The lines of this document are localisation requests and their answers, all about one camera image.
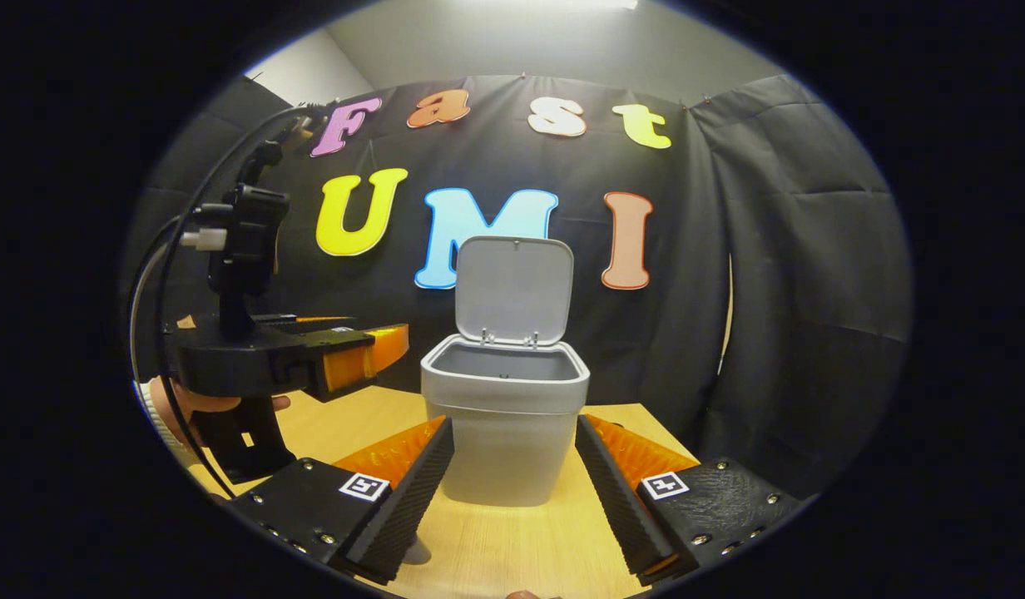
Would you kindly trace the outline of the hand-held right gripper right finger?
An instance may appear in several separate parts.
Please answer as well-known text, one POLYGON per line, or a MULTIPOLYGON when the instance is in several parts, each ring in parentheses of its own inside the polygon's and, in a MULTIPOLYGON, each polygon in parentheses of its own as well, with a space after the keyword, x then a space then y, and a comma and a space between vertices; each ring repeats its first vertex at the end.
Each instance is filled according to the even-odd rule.
POLYGON ((717 567, 798 514, 805 501, 736 460, 695 460, 582 414, 576 450, 632 576, 664 585, 717 567))

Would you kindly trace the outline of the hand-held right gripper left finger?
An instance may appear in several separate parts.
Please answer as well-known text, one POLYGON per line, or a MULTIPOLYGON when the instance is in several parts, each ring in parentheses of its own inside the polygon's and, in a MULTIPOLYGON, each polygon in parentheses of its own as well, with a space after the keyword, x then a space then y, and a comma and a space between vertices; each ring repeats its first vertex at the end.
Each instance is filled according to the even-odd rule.
POLYGON ((334 463, 295 460, 230 509, 312 561, 384 585, 416 543, 454 450, 452 420, 430 418, 334 463))

